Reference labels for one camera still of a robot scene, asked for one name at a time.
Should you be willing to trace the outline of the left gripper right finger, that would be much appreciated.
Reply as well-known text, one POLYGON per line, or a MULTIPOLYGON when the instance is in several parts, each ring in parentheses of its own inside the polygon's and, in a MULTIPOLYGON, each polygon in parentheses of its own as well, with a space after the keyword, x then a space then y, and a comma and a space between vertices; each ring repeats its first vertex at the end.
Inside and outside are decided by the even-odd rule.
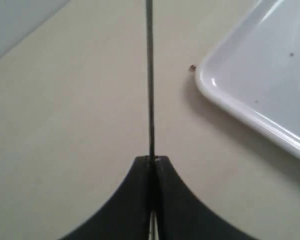
POLYGON ((203 204, 167 156, 155 160, 156 218, 160 240, 253 240, 203 204))

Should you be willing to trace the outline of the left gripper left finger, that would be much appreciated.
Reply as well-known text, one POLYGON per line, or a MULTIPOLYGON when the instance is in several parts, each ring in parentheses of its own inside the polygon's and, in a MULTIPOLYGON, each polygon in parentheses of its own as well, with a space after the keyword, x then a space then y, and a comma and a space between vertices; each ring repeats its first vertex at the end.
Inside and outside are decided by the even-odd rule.
POLYGON ((63 240, 147 240, 150 231, 152 166, 137 156, 110 199, 63 240))

